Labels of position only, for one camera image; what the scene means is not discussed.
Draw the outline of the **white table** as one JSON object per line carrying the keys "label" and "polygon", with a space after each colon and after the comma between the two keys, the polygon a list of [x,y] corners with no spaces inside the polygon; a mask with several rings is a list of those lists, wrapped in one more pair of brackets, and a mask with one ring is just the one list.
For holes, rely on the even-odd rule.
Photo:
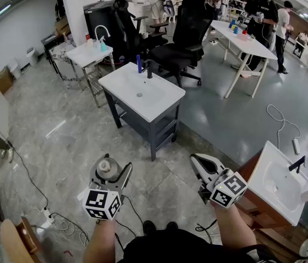
{"label": "white table", "polygon": [[[244,75],[248,77],[258,77],[255,88],[251,94],[251,97],[254,98],[263,79],[269,60],[276,60],[277,57],[268,48],[263,46],[258,40],[252,38],[250,35],[244,35],[241,33],[241,30],[239,30],[238,33],[235,33],[234,29],[230,28],[229,23],[226,21],[214,20],[212,21],[211,26],[218,33],[218,45],[224,49],[223,60],[226,60],[227,56],[231,55],[240,64],[239,69],[234,75],[234,80],[224,97],[229,97],[240,76]],[[265,59],[260,72],[252,71],[249,66],[247,66],[247,61],[251,56],[258,56]]]}

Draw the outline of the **person's left shoe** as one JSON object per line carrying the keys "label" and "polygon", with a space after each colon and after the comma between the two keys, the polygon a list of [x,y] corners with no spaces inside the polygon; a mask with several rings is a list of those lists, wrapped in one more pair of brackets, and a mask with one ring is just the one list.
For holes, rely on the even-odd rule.
{"label": "person's left shoe", "polygon": [[154,225],[154,223],[150,220],[146,220],[143,223],[143,234],[145,236],[149,236],[152,235],[154,232],[156,232],[156,226]]}

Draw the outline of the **wooden chair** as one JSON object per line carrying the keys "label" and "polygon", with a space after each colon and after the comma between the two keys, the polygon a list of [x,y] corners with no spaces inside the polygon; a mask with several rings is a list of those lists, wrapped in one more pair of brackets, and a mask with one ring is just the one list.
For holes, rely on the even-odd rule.
{"label": "wooden chair", "polygon": [[21,217],[18,225],[4,219],[0,235],[10,263],[42,263],[37,256],[42,250],[40,241],[25,217]]}

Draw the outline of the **cardboard box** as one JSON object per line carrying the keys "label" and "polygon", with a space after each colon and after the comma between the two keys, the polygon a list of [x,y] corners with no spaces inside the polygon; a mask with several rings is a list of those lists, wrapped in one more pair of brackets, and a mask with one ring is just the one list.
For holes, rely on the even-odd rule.
{"label": "cardboard box", "polygon": [[66,16],[61,18],[59,21],[55,22],[55,36],[59,37],[59,36],[62,36],[64,33],[66,35],[71,33],[71,30],[70,30]]}
{"label": "cardboard box", "polygon": [[14,83],[14,77],[8,66],[5,66],[2,71],[0,71],[0,92],[5,94]]}

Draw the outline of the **steel sink stand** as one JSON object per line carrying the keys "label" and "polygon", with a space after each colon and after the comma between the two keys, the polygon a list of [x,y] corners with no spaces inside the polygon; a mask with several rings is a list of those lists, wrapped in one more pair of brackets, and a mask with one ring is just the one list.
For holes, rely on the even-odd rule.
{"label": "steel sink stand", "polygon": [[[113,59],[113,53],[112,53],[110,56],[107,56],[107,57],[110,58],[111,66],[112,66],[112,69],[113,69],[113,71],[114,71],[114,70],[115,70],[115,64],[114,64],[114,59]],[[76,77],[78,77],[78,76],[77,76],[77,73],[75,72],[75,69],[74,69],[74,64],[75,64],[75,63],[73,63],[71,60],[70,60],[70,63],[71,63],[72,69],[74,70],[74,73],[75,73]],[[88,67],[81,68],[81,70],[82,70],[83,75],[84,75],[84,80],[83,80],[83,82],[85,82],[86,85],[88,86],[88,88],[89,88],[89,90],[90,90],[90,92],[91,92],[91,95],[92,95],[92,97],[94,98],[95,104],[96,104],[96,106],[99,108],[99,107],[100,107],[100,104],[99,104],[99,101],[98,101],[98,99],[97,99],[97,96],[103,92],[103,88],[101,87],[101,85],[100,85],[99,82],[98,82],[98,79],[102,77],[102,76],[101,76],[101,72],[100,72],[100,68],[99,68],[98,64],[92,64],[92,65],[90,65],[90,66],[88,66]],[[99,75],[98,77],[95,76],[95,77],[93,77],[93,78],[90,78],[89,75],[87,74],[86,68],[89,68],[89,67],[91,67],[91,66],[94,66],[95,68],[98,69],[98,75]]]}

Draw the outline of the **marble top table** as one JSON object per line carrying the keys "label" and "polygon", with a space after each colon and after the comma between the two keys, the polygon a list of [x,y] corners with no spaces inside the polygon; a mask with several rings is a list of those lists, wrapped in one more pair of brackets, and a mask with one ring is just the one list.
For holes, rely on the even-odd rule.
{"label": "marble top table", "polygon": [[71,66],[70,60],[67,57],[67,52],[75,48],[73,40],[65,40],[63,36],[56,37],[51,34],[41,40],[44,48],[45,56],[49,63],[54,68],[55,72],[63,81],[75,81],[74,78],[67,78],[63,73],[63,66]]}

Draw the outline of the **person's left forearm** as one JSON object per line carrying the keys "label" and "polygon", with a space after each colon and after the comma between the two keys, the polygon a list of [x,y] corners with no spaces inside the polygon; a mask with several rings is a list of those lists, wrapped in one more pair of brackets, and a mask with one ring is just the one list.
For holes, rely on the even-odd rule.
{"label": "person's left forearm", "polygon": [[83,263],[115,263],[115,221],[96,224],[83,255]]}

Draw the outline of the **black cabinet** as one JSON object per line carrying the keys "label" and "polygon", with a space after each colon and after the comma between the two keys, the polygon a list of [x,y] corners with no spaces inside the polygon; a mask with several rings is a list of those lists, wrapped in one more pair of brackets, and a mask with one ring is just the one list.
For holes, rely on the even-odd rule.
{"label": "black cabinet", "polygon": [[113,7],[114,0],[98,1],[83,6],[86,25],[92,39],[105,37],[105,44],[113,48],[116,64],[121,64],[126,57],[127,46],[125,33],[119,16]]}

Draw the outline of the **white ceramic sink basin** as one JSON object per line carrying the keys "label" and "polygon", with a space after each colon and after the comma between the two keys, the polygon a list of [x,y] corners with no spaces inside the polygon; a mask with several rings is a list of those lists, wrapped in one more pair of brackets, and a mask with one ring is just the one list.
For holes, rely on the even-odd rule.
{"label": "white ceramic sink basin", "polygon": [[[267,141],[261,151],[255,171],[248,181],[248,188],[279,212],[292,226],[300,220],[305,203],[301,194],[308,190],[308,177],[289,171],[292,162],[275,145]],[[278,186],[277,193],[273,187]]]}

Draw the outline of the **black faucet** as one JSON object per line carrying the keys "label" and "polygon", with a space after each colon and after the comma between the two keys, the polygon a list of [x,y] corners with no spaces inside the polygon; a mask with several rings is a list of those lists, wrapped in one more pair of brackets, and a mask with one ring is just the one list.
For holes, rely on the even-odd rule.
{"label": "black faucet", "polygon": [[154,61],[151,59],[143,60],[142,62],[143,67],[142,67],[142,73],[145,71],[147,72],[147,78],[151,79],[153,78],[153,68],[154,68]]}
{"label": "black faucet", "polygon": [[289,171],[294,171],[299,174],[301,166],[305,166],[306,156],[302,156],[298,161],[288,167]]}

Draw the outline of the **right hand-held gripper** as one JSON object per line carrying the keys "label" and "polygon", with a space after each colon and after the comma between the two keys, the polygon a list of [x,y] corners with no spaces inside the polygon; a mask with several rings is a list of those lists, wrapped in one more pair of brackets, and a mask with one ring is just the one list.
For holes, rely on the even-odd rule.
{"label": "right hand-held gripper", "polygon": [[[225,169],[220,160],[213,156],[191,154],[190,163],[196,177],[202,182],[198,194],[205,204],[211,201],[223,208],[229,208],[247,190],[248,185],[244,178],[238,172]],[[217,174],[217,177],[209,180],[212,174]]]}

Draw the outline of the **person's right forearm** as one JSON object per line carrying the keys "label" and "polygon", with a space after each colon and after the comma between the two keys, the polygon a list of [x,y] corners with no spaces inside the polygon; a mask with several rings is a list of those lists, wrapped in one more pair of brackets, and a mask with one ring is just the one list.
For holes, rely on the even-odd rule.
{"label": "person's right forearm", "polygon": [[214,207],[221,240],[230,249],[241,249],[256,245],[256,237],[251,228],[244,222],[237,207],[233,204],[224,208],[211,201]]}

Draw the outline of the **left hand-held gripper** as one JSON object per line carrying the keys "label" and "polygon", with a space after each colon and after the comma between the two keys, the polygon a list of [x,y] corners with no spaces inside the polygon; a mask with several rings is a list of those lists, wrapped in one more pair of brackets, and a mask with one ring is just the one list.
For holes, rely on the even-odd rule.
{"label": "left hand-held gripper", "polygon": [[133,165],[129,162],[116,181],[106,181],[110,172],[109,154],[103,155],[90,170],[90,185],[83,195],[83,208],[91,218],[114,220],[123,204],[123,190],[129,182]]}

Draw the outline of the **dark grey sink cabinet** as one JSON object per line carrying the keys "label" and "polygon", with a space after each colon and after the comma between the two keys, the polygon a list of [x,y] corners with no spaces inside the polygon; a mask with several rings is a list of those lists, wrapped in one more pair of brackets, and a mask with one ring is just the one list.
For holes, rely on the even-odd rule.
{"label": "dark grey sink cabinet", "polygon": [[108,90],[105,90],[104,94],[117,128],[121,128],[122,122],[125,122],[148,142],[152,161],[156,160],[156,153],[163,146],[176,141],[180,101],[148,122]]}

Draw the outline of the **black office chair with headrest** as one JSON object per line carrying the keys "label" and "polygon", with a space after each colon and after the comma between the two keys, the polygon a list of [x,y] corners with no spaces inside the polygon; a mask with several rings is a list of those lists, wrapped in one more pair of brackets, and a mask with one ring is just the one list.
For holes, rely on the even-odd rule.
{"label": "black office chair with headrest", "polygon": [[148,33],[147,38],[143,38],[140,33],[142,20],[148,16],[135,16],[129,12],[129,0],[114,0],[113,7],[120,21],[120,28],[124,32],[126,51],[124,54],[125,60],[123,64],[135,61],[136,56],[139,55],[141,59],[147,59],[148,52],[158,46],[168,43],[164,38],[166,31],[160,32],[162,27],[168,25],[167,22],[158,25],[151,25],[154,32]]}

